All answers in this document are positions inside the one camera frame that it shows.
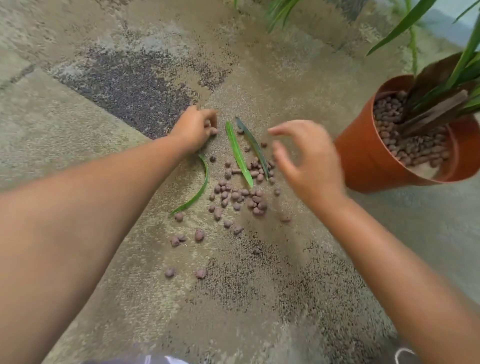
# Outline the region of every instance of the hand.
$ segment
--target hand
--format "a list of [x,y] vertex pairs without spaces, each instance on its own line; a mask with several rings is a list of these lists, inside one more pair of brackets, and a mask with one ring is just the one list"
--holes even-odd
[[175,123],[169,136],[177,137],[189,153],[199,150],[209,136],[217,133],[216,111],[189,106]]
[[335,206],[345,197],[340,158],[327,131],[310,120],[292,120],[268,129],[271,135],[288,135],[301,151],[298,166],[285,146],[273,143],[278,167],[295,194],[314,212]]

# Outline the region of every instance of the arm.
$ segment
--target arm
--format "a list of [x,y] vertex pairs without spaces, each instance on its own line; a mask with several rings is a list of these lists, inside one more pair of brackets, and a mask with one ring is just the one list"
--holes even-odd
[[214,110],[189,107],[167,137],[0,195],[1,363],[43,360],[155,191],[213,127]]
[[302,152],[295,166],[283,145],[274,155],[288,183],[335,236],[402,337],[423,363],[477,363],[480,316],[468,299],[345,194],[328,133],[312,121],[270,129]]

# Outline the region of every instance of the person's right arm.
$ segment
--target person's right arm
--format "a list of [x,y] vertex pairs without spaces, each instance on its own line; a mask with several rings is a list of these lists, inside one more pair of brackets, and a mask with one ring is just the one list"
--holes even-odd
[[479,363],[480,316],[469,299],[345,193],[330,136],[312,121],[288,121],[272,135],[291,136],[302,156],[294,165],[275,141],[274,156],[297,196],[330,230],[423,363]]

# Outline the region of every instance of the person's right hand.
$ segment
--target person's right hand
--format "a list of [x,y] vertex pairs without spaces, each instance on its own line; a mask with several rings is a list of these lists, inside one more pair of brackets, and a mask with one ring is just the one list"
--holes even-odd
[[327,131],[311,120],[292,120],[268,129],[271,135],[288,135],[301,151],[296,166],[279,141],[273,142],[278,167],[295,194],[314,212],[329,209],[345,197],[340,157]]

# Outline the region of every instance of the terracotta pot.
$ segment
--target terracotta pot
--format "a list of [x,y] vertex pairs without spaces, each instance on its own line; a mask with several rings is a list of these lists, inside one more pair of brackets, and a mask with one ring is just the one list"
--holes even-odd
[[390,154],[375,128],[373,103],[380,93],[408,91],[412,82],[411,75],[385,82],[335,140],[348,188],[368,193],[407,185],[451,183],[469,178],[480,169],[480,127],[472,115],[461,117],[447,127],[451,157],[433,179],[420,177]]

